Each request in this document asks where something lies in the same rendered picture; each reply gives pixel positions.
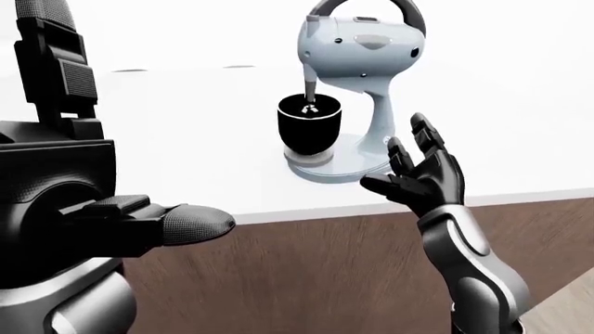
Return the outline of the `black mixing bowl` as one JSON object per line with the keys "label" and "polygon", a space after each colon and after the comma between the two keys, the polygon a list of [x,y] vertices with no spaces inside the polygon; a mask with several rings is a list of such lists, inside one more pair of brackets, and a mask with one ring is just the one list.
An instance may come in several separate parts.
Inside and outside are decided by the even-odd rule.
{"label": "black mixing bowl", "polygon": [[342,105],[332,96],[316,94],[317,112],[302,113],[305,96],[286,96],[278,102],[278,132],[283,143],[299,155],[311,156],[332,147],[339,136]]}

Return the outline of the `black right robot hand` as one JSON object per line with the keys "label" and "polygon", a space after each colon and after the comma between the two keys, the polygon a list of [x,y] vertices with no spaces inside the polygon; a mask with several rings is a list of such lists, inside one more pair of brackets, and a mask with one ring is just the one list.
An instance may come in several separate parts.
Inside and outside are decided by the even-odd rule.
{"label": "black right robot hand", "polygon": [[440,133],[421,113],[411,119],[411,133],[424,160],[413,163],[401,141],[387,142],[391,174],[369,173],[359,184],[391,202],[406,205],[418,217],[443,205],[464,203],[465,180],[457,159],[451,155]]}

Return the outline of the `grey mixer beater attachment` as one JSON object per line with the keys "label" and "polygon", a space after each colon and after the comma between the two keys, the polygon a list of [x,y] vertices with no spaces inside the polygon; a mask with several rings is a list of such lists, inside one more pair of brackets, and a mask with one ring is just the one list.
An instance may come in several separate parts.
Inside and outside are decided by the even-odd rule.
{"label": "grey mixer beater attachment", "polygon": [[315,107],[316,103],[316,81],[317,81],[317,74],[314,69],[304,63],[303,65],[303,78],[304,78],[304,87],[305,87],[305,106],[302,109],[302,113],[308,113],[309,111],[317,112]]}

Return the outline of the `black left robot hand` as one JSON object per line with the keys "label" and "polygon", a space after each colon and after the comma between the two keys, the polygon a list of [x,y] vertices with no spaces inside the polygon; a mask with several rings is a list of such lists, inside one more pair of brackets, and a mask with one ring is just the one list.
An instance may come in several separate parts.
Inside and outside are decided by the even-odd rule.
{"label": "black left robot hand", "polygon": [[215,208],[164,208],[119,196],[113,141],[66,0],[15,0],[14,45],[36,122],[0,122],[0,289],[41,283],[88,258],[138,258],[156,247],[229,233]]}

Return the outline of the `white kitchen counter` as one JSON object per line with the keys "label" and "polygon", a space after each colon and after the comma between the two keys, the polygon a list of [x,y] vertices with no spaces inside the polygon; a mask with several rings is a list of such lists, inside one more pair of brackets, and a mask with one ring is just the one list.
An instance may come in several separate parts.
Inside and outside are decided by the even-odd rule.
{"label": "white kitchen counter", "polygon": [[278,80],[262,69],[219,70],[205,94],[183,93],[189,73],[112,74],[102,83],[56,79],[58,102],[107,99],[113,136],[97,129],[81,139],[37,122],[6,122],[0,130],[0,199],[32,199],[36,181],[71,180],[104,196],[145,194],[164,206],[181,202],[231,213],[242,225],[403,212],[359,184],[365,162],[388,169],[386,135],[367,152],[358,135],[342,134],[329,166],[356,174],[326,174],[286,158],[280,137],[309,141],[324,119],[322,105],[303,96],[282,100],[257,84]]}

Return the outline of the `light blue stand mixer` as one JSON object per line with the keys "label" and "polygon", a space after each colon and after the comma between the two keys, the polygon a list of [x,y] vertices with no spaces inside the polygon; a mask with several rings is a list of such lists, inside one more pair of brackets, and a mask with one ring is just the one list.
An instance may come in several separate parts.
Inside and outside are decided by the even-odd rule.
{"label": "light blue stand mixer", "polygon": [[371,96],[373,114],[365,135],[340,132],[329,149],[316,155],[299,155],[284,144],[290,169],[315,183],[353,183],[368,173],[386,173],[389,165],[387,141],[394,136],[394,114],[390,96]]}

